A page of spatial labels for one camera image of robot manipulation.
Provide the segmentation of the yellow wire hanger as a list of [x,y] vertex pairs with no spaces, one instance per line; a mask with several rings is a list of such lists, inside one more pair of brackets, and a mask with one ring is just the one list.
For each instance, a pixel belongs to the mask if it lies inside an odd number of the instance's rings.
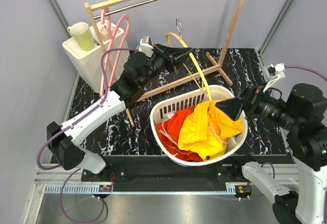
[[[182,38],[182,34],[181,34],[181,31],[183,30],[182,28],[182,24],[180,22],[179,19],[175,19],[175,23],[176,23],[176,28],[177,28],[177,31],[178,31],[178,34],[175,34],[173,32],[168,32],[165,36],[165,40],[166,42],[168,43],[169,47],[171,47],[171,37],[175,37],[179,42],[180,44],[183,46],[183,47],[188,47],[187,44],[184,42],[183,38]],[[200,68],[199,66],[199,63],[198,61],[196,60],[195,56],[193,55],[193,53],[189,53],[189,57],[190,59],[192,60],[195,68],[197,69],[198,71],[198,74],[200,76],[200,79],[201,79],[201,85],[198,83],[197,81],[197,78],[195,78],[195,74],[194,73],[191,73],[191,71],[189,70],[189,68],[184,64],[184,67],[185,69],[188,71],[189,75],[192,77],[192,79],[194,80],[194,82],[197,84],[198,88],[203,92],[203,93],[207,93],[208,95],[208,99],[210,101],[213,100],[212,98],[212,94],[211,94],[211,91],[210,91],[210,88],[209,88],[209,85],[207,83],[207,80],[205,78],[205,75],[202,71],[202,69]]]

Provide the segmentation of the yellow shorts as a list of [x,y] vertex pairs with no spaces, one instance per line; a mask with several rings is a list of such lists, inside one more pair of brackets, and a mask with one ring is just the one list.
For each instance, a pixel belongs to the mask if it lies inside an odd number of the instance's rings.
[[178,147],[207,161],[225,154],[227,140],[243,132],[241,120],[231,120],[215,107],[217,100],[198,104],[180,130]]

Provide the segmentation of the orange shorts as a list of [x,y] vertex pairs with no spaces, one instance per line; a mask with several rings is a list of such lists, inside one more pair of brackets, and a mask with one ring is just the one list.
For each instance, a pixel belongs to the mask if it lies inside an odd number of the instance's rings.
[[195,107],[178,110],[170,118],[157,124],[158,135],[165,149],[177,159],[183,161],[202,162],[201,157],[192,151],[181,150],[178,147],[179,133],[185,119],[194,112]]

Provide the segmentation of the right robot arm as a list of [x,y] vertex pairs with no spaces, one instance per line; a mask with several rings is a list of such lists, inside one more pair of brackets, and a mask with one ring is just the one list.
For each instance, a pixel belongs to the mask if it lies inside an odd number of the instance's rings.
[[241,95],[215,106],[232,120],[244,112],[287,131],[287,143],[298,169],[298,191],[281,185],[255,161],[232,168],[237,181],[248,179],[269,200],[279,223],[326,223],[326,98],[316,86],[296,84],[287,99],[248,86]]

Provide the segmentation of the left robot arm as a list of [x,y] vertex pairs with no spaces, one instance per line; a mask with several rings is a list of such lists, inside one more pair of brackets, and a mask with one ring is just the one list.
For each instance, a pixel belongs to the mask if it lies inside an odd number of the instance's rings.
[[81,147],[82,141],[109,118],[132,106],[145,93],[144,87],[164,70],[176,72],[192,52],[190,47],[153,45],[153,54],[130,49],[120,78],[104,89],[104,95],[72,119],[46,128],[48,148],[64,170],[82,168],[92,172],[99,181],[110,176],[104,159]]

